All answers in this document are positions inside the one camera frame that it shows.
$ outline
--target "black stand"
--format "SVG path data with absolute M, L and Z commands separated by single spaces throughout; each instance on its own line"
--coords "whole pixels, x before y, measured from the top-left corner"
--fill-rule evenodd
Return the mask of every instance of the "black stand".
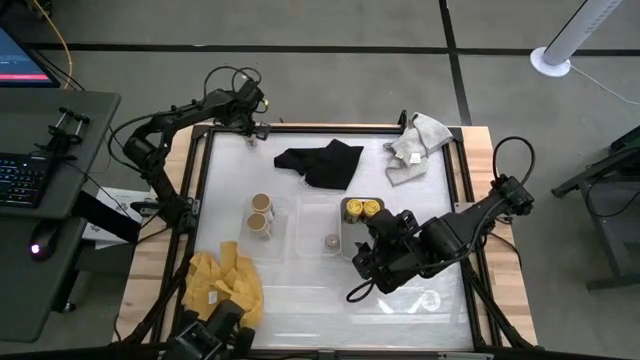
M 64 275 L 62 284 L 58 289 L 58 294 L 53 300 L 53 306 L 51 307 L 51 310 L 57 313 L 66 314 L 73 312 L 76 309 L 76 304 L 71 302 L 70 297 L 71 290 L 73 290 L 73 286 L 76 284 L 76 279 L 78 279 L 78 274 L 80 273 L 80 271 L 76 269 L 76 263 L 78 262 L 79 257 L 80 248 L 76 249 L 73 261 L 71 262 L 72 266 Z
M 620 149 L 624 147 L 624 145 L 631 140 L 630 138 L 636 137 L 639 133 L 640 130 L 633 130 L 611 144 L 611 148 Z M 587 283 L 587 289 L 589 291 L 640 284 L 640 273 L 633 269 L 633 264 L 629 259 L 629 253 L 625 245 L 625 241 L 628 239 L 614 236 L 611 228 L 612 221 L 607 221 L 607 218 L 594 214 L 592 209 L 597 208 L 597 206 L 594 205 L 596 200 L 593 196 L 589 196 L 589 190 L 596 182 L 598 184 L 611 184 L 629 181 L 637 182 L 637 177 L 607 175 L 619 172 L 629 166 L 637 165 L 638 163 L 640 163 L 640 147 L 622 149 L 621 151 L 610 155 L 608 158 L 592 165 L 587 170 L 574 176 L 568 181 L 565 181 L 557 188 L 551 190 L 553 195 L 557 198 L 565 196 L 570 191 L 580 190 L 585 200 L 587 210 L 589 211 L 589 215 L 591 216 L 591 220 L 598 232 L 598 237 L 602 242 L 602 246 L 604 247 L 609 260 L 609 266 L 613 272 L 613 278 Z

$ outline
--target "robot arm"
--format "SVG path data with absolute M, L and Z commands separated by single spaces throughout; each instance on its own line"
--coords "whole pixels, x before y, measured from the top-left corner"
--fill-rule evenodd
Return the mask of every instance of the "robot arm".
M 192 100 L 181 107 L 172 106 L 171 111 L 154 115 L 146 124 L 138 127 L 124 145 L 124 154 L 140 171 L 158 196 L 158 216 L 169 227 L 183 233 L 195 226 L 198 204 L 193 199 L 180 196 L 164 171 L 165 159 L 171 151 L 175 134 L 185 127 L 207 119 L 215 124 L 244 136 L 256 135 L 266 140 L 270 126 L 256 124 L 253 113 L 264 100 L 258 83 L 248 78 L 238 91 L 216 89 L 203 100 Z M 156 146 L 147 138 L 160 134 Z
M 533 197 L 513 176 L 501 175 L 491 187 L 488 197 L 464 212 L 448 213 L 422 225 L 411 211 L 396 216 L 389 210 L 380 211 L 367 224 L 373 248 L 358 244 L 358 254 L 352 260 L 360 277 L 384 294 L 416 275 L 431 278 L 466 258 L 478 239 L 491 232 L 500 214 L 531 212 Z

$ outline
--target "computer monitor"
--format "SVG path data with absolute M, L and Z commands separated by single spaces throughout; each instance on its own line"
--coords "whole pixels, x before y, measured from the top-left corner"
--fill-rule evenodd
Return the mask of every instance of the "computer monitor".
M 0 87 L 59 87 L 47 68 L 0 27 Z

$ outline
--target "gray cloth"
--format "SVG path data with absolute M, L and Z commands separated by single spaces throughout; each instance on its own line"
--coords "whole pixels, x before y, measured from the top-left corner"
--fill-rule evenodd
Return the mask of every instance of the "gray cloth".
M 387 177 L 393 186 L 427 172 L 427 157 L 453 139 L 453 135 L 437 120 L 414 113 L 404 134 L 385 148 L 395 157 L 387 165 Z

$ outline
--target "computer mouse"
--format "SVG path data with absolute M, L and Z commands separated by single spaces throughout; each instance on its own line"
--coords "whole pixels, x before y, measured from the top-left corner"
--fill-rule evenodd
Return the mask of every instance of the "computer mouse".
M 40 223 L 33 229 L 29 241 L 29 255 L 33 260 L 45 261 L 53 255 L 61 225 L 60 220 L 40 220 Z

